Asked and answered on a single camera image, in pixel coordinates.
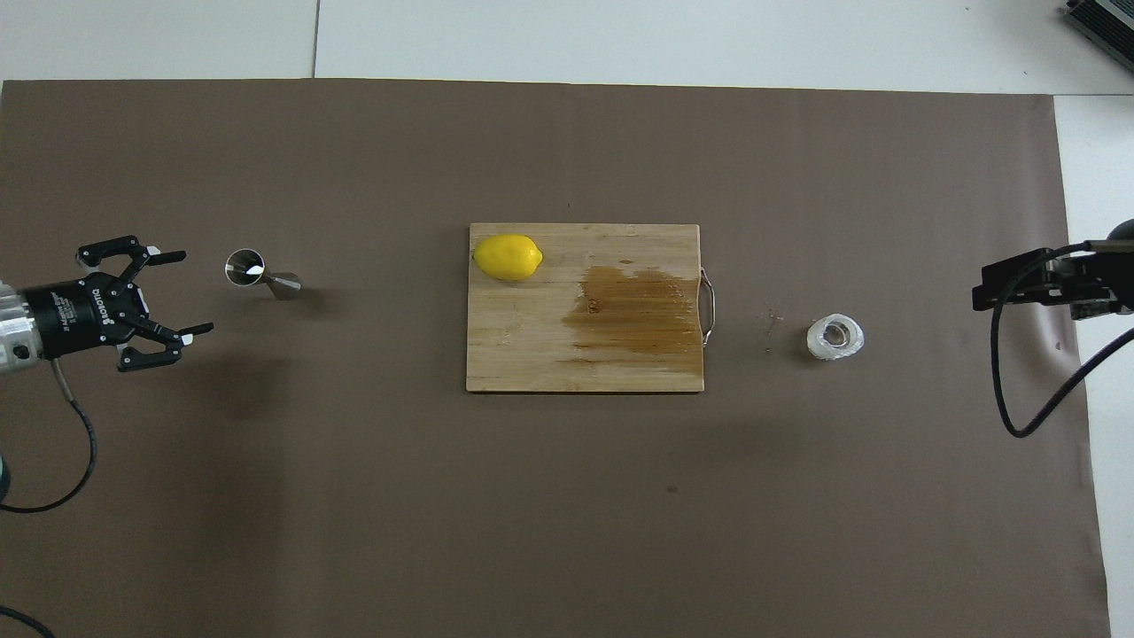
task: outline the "black cable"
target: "black cable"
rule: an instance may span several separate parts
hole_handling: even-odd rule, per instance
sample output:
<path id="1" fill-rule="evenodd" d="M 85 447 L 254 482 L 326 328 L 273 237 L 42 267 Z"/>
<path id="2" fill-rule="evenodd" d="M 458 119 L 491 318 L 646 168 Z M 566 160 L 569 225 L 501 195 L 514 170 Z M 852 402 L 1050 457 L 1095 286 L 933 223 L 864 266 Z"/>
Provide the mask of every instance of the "black cable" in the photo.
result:
<path id="1" fill-rule="evenodd" d="M 19 622 L 23 622 L 24 624 L 26 624 L 26 626 L 31 627 L 32 629 L 39 631 L 40 636 L 43 636 L 43 638 L 56 638 L 56 635 L 52 633 L 51 630 L 48 629 L 46 627 L 43 627 L 43 624 L 40 621 L 35 620 L 34 618 L 32 618 L 29 615 L 22 614 L 22 613 L 17 612 L 16 610 L 12 610 L 10 607 L 0 606 L 0 615 L 6 615 L 6 616 L 8 616 L 10 619 L 15 619 L 15 620 L 17 620 Z"/>
<path id="2" fill-rule="evenodd" d="M 83 411 L 83 407 L 78 405 L 78 401 L 75 401 L 75 395 L 71 394 L 70 388 L 67 385 L 67 378 L 64 377 L 64 369 L 60 367 L 58 359 L 51 360 L 51 371 L 56 374 L 56 382 L 59 383 L 59 390 L 62 391 L 64 399 L 66 399 L 67 403 L 69 403 L 71 409 L 75 410 L 75 414 L 78 415 L 78 418 L 83 422 L 83 427 L 86 428 L 86 437 L 91 442 L 91 456 L 86 462 L 86 473 L 83 474 L 83 478 L 79 479 L 78 484 L 71 488 L 70 492 L 61 499 L 52 501 L 46 505 L 39 505 L 36 508 L 17 508 L 15 505 L 5 505 L 3 503 L 0 503 L 0 511 L 12 512 L 16 514 L 35 514 L 39 512 L 46 512 L 48 510 L 54 510 L 74 499 L 75 495 L 83 490 L 83 486 L 86 485 L 86 482 L 94 473 L 94 462 L 99 456 L 99 446 L 94 441 L 94 426 L 91 425 L 91 420 L 86 417 L 86 412 Z"/>
<path id="3" fill-rule="evenodd" d="M 1024 280 L 1025 277 L 1032 273 L 1035 269 L 1040 267 L 1044 263 L 1051 261 L 1052 258 L 1060 257 L 1073 252 L 1090 250 L 1091 241 L 1082 241 L 1078 244 L 1072 244 L 1064 246 L 1058 249 L 1047 252 L 1027 264 L 1021 267 L 1008 282 L 1005 283 L 1004 289 L 1000 290 L 1000 296 L 996 299 L 996 305 L 992 307 L 992 330 L 990 331 L 991 341 L 991 354 L 992 354 L 992 391 L 996 393 L 996 407 L 1000 411 L 1000 420 L 1004 422 L 1004 427 L 1007 428 L 1008 434 L 1016 439 L 1024 439 L 1031 435 L 1040 427 L 1041 424 L 1055 411 L 1056 407 L 1067 398 L 1068 394 L 1075 386 L 1083 381 L 1092 371 L 1099 367 L 1100 364 L 1107 360 L 1111 355 L 1117 352 L 1124 346 L 1134 341 L 1134 329 L 1123 333 L 1118 339 L 1110 342 L 1102 350 L 1094 355 L 1086 364 L 1084 364 L 1075 374 L 1070 376 L 1059 390 L 1056 391 L 1051 399 L 1043 405 L 1043 408 L 1035 415 L 1035 417 L 1024 427 L 1024 429 L 1016 429 L 1013 425 L 1012 418 L 1008 416 L 1008 407 L 1004 402 L 1004 389 L 1000 385 L 1000 314 L 1004 312 L 1004 306 L 1012 298 L 1012 295 L 1016 294 L 1016 288 L 1019 282 Z"/>

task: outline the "black vent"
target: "black vent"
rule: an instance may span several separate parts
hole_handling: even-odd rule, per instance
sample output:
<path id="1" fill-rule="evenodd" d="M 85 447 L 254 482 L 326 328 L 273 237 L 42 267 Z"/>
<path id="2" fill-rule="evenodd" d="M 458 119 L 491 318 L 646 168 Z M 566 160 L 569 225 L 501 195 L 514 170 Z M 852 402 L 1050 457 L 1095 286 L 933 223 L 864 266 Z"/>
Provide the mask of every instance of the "black vent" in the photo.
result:
<path id="1" fill-rule="evenodd" d="M 1103 0 L 1108 5 L 1134 17 L 1134 0 Z M 1100 6 L 1097 0 L 1068 2 L 1064 15 L 1067 22 L 1102 46 L 1126 68 L 1134 70 L 1134 29 Z"/>

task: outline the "yellow lemon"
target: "yellow lemon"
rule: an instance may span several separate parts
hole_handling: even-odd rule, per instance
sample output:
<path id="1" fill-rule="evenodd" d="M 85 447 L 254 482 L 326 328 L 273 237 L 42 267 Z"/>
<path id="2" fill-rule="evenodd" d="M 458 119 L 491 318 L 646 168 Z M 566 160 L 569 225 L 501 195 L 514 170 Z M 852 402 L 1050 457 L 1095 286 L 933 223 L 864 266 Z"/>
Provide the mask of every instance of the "yellow lemon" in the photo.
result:
<path id="1" fill-rule="evenodd" d="M 519 281 L 535 272 L 543 253 L 527 235 L 492 235 L 476 244 L 473 261 L 489 277 Z"/>

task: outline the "wooden cutting board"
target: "wooden cutting board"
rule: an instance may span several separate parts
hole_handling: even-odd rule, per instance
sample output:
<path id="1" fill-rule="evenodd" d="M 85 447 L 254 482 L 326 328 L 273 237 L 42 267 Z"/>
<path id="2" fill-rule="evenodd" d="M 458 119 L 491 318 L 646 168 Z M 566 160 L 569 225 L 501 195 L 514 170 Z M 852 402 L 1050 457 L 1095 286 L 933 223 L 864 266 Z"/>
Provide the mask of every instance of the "wooden cutting board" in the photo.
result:
<path id="1" fill-rule="evenodd" d="M 527 235 L 543 262 L 500 281 L 468 260 L 469 392 L 701 392 L 693 223 L 473 223 Z"/>

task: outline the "jigger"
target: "jigger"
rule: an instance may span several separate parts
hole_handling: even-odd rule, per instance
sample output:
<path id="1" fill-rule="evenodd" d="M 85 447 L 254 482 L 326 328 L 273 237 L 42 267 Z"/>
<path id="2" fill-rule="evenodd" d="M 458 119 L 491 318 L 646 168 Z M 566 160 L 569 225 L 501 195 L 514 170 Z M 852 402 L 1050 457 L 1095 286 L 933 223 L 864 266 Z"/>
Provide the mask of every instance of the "jigger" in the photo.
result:
<path id="1" fill-rule="evenodd" d="M 225 275 L 237 286 L 268 283 L 276 298 L 287 300 L 299 294 L 303 283 L 295 272 L 272 272 L 264 265 L 264 257 L 252 248 L 240 248 L 228 255 Z"/>

